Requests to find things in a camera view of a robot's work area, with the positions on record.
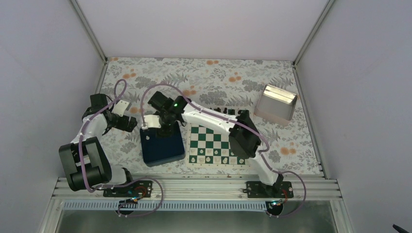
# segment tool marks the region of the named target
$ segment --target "chessboard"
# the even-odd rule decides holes
[[[217,107],[214,111],[238,115],[245,109]],[[205,168],[249,169],[247,160],[237,157],[229,145],[229,136],[215,133],[202,125],[189,124],[187,133],[186,162],[188,166]]]

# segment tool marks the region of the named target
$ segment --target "stainless steel container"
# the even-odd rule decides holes
[[[292,120],[297,95],[272,85],[266,85],[255,108],[255,115],[287,126]]]

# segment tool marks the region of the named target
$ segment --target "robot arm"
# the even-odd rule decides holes
[[[108,103],[106,95],[96,94],[90,96],[91,107],[83,114],[83,125],[89,118],[104,108]],[[86,164],[86,175],[90,186],[101,183],[119,184],[131,180],[130,173],[121,167],[111,167],[100,145],[99,139],[112,127],[131,132],[137,126],[136,118],[123,116],[129,103],[119,101],[112,110],[105,110],[94,117],[87,125],[83,135],[83,155]],[[80,133],[66,145],[59,149],[60,160],[66,175],[69,187],[73,191],[85,189],[85,182],[80,168],[79,138]]]
[[[95,114],[107,105],[106,95],[96,94],[90,96],[91,107],[83,115],[83,124],[89,121]],[[154,115],[145,115],[142,129],[156,128],[157,137],[168,137],[173,134],[173,124],[189,122],[203,125],[222,135],[229,136],[229,143],[233,153],[242,159],[248,159],[254,170],[257,171],[260,181],[268,186],[268,189],[277,192],[277,184],[283,180],[279,175],[275,178],[261,156],[258,154],[261,140],[249,130],[236,124],[240,123],[258,132],[249,117],[249,111],[243,111],[239,116],[222,114],[209,110],[191,101],[188,104],[182,96],[175,100],[165,97],[161,92],[156,92],[149,100],[149,105],[157,111]],[[123,116],[128,103],[121,101],[114,109],[105,110],[94,117],[87,125],[83,135],[82,152],[86,165],[86,176],[90,186],[105,184],[120,184],[131,181],[131,175],[122,167],[111,168],[109,161],[99,143],[99,139],[112,127],[131,132],[137,121],[134,117]],[[79,159],[79,132],[71,143],[63,145],[59,149],[60,159],[69,187],[73,191],[85,189],[82,170]]]
[[[233,153],[242,159],[248,159],[251,166],[257,171],[260,181],[263,184],[274,186],[280,183],[283,176],[276,177],[266,166],[265,162],[257,152],[261,140],[249,130],[235,124],[239,122],[258,132],[254,123],[249,117],[249,111],[243,111],[239,116],[223,114],[209,110],[194,101],[188,104],[182,96],[178,96],[174,101],[165,97],[162,93],[156,92],[149,100],[149,105],[157,112],[155,115],[145,115],[145,125],[142,128],[158,128],[158,136],[172,134],[172,128],[176,120],[203,125],[222,135],[229,136],[229,143]]]

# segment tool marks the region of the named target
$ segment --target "white wall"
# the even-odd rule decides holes
[[[298,64],[356,232],[412,232],[412,1],[336,1]]]
[[[293,61],[327,0],[78,0],[107,56]]]
[[[68,0],[0,7],[0,232],[36,232],[102,62]]]

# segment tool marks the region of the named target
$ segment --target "floral tablecloth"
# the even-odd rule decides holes
[[[113,97],[116,81],[125,79],[128,86],[122,99],[132,104],[125,114],[136,117],[139,124],[131,133],[110,130],[102,137],[101,144],[111,164],[126,167],[132,173],[256,174],[251,169],[187,167],[185,160],[147,167],[142,159],[140,145],[139,103],[143,92],[153,84],[173,84],[195,102],[208,107],[223,105],[254,109],[267,83],[298,94],[292,64],[287,61],[130,57],[112,57],[109,61],[101,93]],[[155,87],[148,92],[146,103],[155,91],[161,91],[172,99],[177,96],[177,92],[169,87]],[[154,109],[147,104],[143,108],[145,114],[154,113]],[[269,140],[271,148],[266,156],[274,168],[292,170],[298,174],[320,174],[300,100],[287,127],[272,124],[260,117],[255,117],[254,123]],[[181,127],[181,132],[185,140],[187,129]]]

